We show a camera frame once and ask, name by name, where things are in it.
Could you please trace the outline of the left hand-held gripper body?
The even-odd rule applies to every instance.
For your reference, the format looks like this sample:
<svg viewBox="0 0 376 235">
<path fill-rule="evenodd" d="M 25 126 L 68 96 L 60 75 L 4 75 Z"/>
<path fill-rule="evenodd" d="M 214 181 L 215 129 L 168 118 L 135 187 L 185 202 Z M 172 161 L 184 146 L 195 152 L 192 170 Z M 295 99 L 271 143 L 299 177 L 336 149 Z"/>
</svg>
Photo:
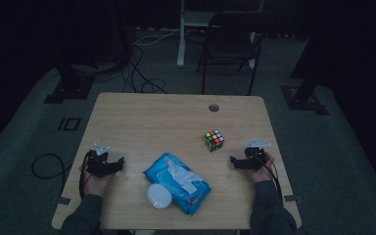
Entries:
<svg viewBox="0 0 376 235">
<path fill-rule="evenodd" d="M 109 151 L 110 147 L 101 146 L 95 143 L 93 149 L 89 150 L 85 155 L 86 170 L 97 177 L 103 177 L 110 174 L 107 163 Z"/>
</svg>

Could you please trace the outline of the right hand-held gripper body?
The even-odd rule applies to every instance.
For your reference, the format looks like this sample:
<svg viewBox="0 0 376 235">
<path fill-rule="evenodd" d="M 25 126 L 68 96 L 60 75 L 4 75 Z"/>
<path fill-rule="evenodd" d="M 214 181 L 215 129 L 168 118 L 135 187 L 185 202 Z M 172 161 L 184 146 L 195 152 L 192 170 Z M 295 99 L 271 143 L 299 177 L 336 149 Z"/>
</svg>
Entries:
<svg viewBox="0 0 376 235">
<path fill-rule="evenodd" d="M 267 163 L 268 157 L 264 147 L 269 145 L 269 142 L 257 138 L 245 144 L 246 169 L 258 170 Z"/>
</svg>

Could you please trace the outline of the colourful puzzle cube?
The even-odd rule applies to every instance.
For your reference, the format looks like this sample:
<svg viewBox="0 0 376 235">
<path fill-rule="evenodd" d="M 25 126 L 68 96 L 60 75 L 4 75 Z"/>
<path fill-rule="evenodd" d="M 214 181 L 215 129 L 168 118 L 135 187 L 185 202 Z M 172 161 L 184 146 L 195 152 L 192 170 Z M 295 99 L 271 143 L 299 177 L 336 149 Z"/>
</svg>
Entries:
<svg viewBox="0 0 376 235">
<path fill-rule="evenodd" d="M 204 143 L 210 152 L 221 149 L 224 142 L 225 138 L 218 129 L 209 131 L 204 135 Z"/>
</svg>

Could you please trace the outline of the blue wet wipes pack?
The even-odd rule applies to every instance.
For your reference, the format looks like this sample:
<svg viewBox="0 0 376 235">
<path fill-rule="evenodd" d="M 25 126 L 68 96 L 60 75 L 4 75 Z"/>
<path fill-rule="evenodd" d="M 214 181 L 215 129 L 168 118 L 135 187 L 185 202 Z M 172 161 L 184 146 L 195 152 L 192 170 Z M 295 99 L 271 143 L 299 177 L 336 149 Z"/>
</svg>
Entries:
<svg viewBox="0 0 376 235">
<path fill-rule="evenodd" d="M 164 209 L 171 203 L 175 203 L 183 212 L 193 215 L 212 189 L 204 179 L 202 181 L 195 181 L 194 185 L 197 191 L 189 195 L 168 173 L 168 165 L 165 161 L 166 157 L 174 160 L 177 165 L 191 170 L 175 155 L 164 153 L 144 171 L 145 176 L 152 182 L 152 185 L 148 189 L 148 199 L 157 209 Z"/>
</svg>

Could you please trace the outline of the white wet wipe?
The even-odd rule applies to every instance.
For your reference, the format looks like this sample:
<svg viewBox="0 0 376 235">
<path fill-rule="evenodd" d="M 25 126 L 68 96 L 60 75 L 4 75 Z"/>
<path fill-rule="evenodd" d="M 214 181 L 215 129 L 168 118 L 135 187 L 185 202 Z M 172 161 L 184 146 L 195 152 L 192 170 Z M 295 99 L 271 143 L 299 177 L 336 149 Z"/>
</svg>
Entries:
<svg viewBox="0 0 376 235">
<path fill-rule="evenodd" d="M 174 160 L 169 157 L 165 158 L 168 165 L 168 173 L 171 175 L 172 179 L 179 184 L 179 186 L 184 189 L 189 195 L 197 191 L 194 185 L 195 181 L 202 181 L 203 178 L 196 172 L 188 170 L 181 165 L 175 163 Z"/>
</svg>

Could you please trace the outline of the person's right hand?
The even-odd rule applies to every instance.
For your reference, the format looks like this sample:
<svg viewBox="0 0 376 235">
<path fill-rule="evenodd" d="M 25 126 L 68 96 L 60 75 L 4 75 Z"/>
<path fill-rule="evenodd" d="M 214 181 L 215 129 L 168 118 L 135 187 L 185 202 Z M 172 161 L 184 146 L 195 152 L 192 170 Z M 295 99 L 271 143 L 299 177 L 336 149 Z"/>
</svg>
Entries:
<svg viewBox="0 0 376 235">
<path fill-rule="evenodd" d="M 246 173 L 250 176 L 251 180 L 254 183 L 263 182 L 263 181 L 271 181 L 273 179 L 272 176 L 272 165 L 274 158 L 270 154 L 266 154 L 268 160 L 262 168 L 259 170 L 247 170 Z"/>
</svg>

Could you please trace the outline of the person's left hand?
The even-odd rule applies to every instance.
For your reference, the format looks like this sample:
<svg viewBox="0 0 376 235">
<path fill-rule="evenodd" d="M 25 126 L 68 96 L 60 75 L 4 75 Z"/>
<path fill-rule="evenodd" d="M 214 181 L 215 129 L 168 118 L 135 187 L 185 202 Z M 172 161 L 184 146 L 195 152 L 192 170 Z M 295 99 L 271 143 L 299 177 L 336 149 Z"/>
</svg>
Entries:
<svg viewBox="0 0 376 235">
<path fill-rule="evenodd" d="M 103 177 L 94 176 L 89 173 L 84 166 L 80 168 L 80 171 L 81 179 L 79 182 L 79 190 L 83 196 L 97 195 L 103 197 L 112 179 L 115 177 L 114 173 Z"/>
</svg>

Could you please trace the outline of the black stand base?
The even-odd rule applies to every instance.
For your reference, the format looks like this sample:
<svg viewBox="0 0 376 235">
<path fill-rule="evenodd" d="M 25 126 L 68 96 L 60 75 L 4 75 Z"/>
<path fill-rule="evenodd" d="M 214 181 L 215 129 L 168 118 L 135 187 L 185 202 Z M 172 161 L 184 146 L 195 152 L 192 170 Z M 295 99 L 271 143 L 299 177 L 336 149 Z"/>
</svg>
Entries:
<svg viewBox="0 0 376 235">
<path fill-rule="evenodd" d="M 315 87 L 322 78 L 322 55 L 315 50 L 305 49 L 299 58 L 292 78 L 301 78 L 299 86 L 282 85 L 281 90 L 290 110 L 314 111 L 319 116 L 328 116 L 326 106 L 315 95 Z"/>
<path fill-rule="evenodd" d="M 81 74 L 70 65 L 56 66 L 60 80 L 45 104 L 62 104 L 65 100 L 86 100 L 95 80 L 94 75 Z"/>
</svg>

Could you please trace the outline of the black folding chair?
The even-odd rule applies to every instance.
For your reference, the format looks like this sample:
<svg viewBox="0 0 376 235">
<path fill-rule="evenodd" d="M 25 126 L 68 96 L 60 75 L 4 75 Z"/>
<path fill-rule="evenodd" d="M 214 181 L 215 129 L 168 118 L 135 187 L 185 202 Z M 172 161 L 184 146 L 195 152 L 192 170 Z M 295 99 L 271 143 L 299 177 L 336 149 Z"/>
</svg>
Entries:
<svg viewBox="0 0 376 235">
<path fill-rule="evenodd" d="M 262 38 L 273 30 L 274 16 L 262 12 L 222 12 L 209 21 L 197 71 L 202 71 L 202 93 L 205 93 L 207 66 L 238 65 L 239 70 L 255 61 L 247 94 L 256 80 Z"/>
</svg>

